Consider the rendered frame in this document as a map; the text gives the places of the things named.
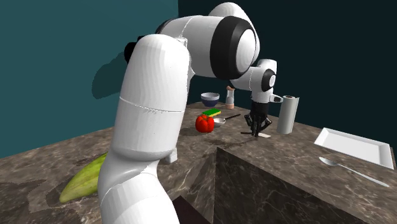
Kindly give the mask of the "white pepper mill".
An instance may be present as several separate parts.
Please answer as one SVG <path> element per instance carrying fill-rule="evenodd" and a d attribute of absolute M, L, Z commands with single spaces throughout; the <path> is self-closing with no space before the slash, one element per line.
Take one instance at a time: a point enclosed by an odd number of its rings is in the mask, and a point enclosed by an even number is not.
<path fill-rule="evenodd" d="M 231 86 L 226 87 L 227 95 L 225 100 L 226 109 L 233 109 L 234 108 L 234 91 L 235 89 Z"/>

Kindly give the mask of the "white square plate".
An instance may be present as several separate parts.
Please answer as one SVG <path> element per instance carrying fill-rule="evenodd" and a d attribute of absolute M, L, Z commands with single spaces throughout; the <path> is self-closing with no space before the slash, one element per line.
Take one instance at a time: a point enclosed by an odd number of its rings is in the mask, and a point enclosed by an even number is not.
<path fill-rule="evenodd" d="M 373 139 L 323 128 L 314 144 L 394 170 L 390 145 Z"/>

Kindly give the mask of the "blue bowl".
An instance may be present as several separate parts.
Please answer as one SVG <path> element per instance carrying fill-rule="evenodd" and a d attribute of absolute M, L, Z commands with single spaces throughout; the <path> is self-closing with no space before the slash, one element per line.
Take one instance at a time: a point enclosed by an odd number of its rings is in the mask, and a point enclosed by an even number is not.
<path fill-rule="evenodd" d="M 214 92 L 206 92 L 201 94 L 201 101 L 206 107 L 215 107 L 219 100 L 219 94 Z"/>

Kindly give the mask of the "white paper towel roll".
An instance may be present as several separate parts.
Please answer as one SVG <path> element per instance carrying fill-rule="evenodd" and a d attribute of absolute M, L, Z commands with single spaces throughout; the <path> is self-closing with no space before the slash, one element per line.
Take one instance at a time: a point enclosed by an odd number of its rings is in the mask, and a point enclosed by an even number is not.
<path fill-rule="evenodd" d="M 283 96 L 277 123 L 278 133 L 290 134 L 292 132 L 299 99 L 290 95 Z"/>

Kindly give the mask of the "red bell pepper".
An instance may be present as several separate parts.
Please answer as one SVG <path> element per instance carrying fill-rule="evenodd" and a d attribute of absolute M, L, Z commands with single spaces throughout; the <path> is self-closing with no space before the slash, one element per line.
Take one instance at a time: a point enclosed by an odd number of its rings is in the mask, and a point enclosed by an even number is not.
<path fill-rule="evenodd" d="M 201 133 L 210 133 L 214 129 L 214 119 L 207 115 L 200 115 L 195 121 L 195 128 Z"/>

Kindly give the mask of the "silver spoon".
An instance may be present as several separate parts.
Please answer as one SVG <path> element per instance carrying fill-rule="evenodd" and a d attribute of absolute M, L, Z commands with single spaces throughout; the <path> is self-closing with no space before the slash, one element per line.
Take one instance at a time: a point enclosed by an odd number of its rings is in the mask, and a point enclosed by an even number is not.
<path fill-rule="evenodd" d="M 353 169 L 350 169 L 350 168 L 348 168 L 348 167 L 346 167 L 346 166 L 344 166 L 344 165 L 338 164 L 338 163 L 336 163 L 336 162 L 334 162 L 334 161 L 331 161 L 331 160 L 329 160 L 329 159 L 327 159 L 327 158 L 319 157 L 319 159 L 320 159 L 320 161 L 322 161 L 323 163 L 325 163 L 325 164 L 327 164 L 327 165 L 343 167 L 343 168 L 345 168 L 345 169 L 347 169 L 347 170 L 349 170 L 349 171 L 351 171 L 351 172 L 353 172 L 353 173 L 355 173 L 355 174 L 357 174 L 357 175 L 360 175 L 360 176 L 362 176 L 362 177 L 364 177 L 364 178 L 366 178 L 366 179 L 368 179 L 368 180 L 370 180 L 370 181 L 372 181 L 372 182 L 374 182 L 374 183 L 376 183 L 376 184 L 378 184 L 378 185 L 381 185 L 381 186 L 384 186 L 384 187 L 389 187 L 388 184 L 386 184 L 386 183 L 384 183 L 384 182 L 382 182 L 382 181 L 379 181 L 379 180 L 377 180 L 377 179 L 374 179 L 374 178 L 372 178 L 372 177 L 369 177 L 369 176 L 367 176 L 367 175 L 365 175 L 365 174 L 362 174 L 362 173 L 360 173 L 360 172 L 358 172 L 358 171 L 355 171 L 355 170 L 353 170 Z"/>

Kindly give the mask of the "green yellow squash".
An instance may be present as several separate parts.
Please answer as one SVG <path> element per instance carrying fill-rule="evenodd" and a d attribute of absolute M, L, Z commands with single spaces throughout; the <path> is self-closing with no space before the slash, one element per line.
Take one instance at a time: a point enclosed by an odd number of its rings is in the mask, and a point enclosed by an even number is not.
<path fill-rule="evenodd" d="M 107 153 L 96 158 L 79 171 L 65 186 L 60 194 L 61 203 L 91 195 L 97 191 L 101 166 Z"/>

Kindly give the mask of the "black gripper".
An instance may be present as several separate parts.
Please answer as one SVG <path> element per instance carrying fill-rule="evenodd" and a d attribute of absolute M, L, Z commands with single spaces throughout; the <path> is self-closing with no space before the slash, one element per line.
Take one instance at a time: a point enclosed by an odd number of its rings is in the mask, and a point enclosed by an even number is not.
<path fill-rule="evenodd" d="M 244 115 L 247 125 L 250 127 L 252 136 L 259 136 L 260 132 L 265 130 L 272 124 L 272 120 L 267 118 L 269 103 L 261 103 L 251 101 L 251 110 L 249 114 Z M 259 117 L 262 122 L 256 124 L 256 117 Z"/>

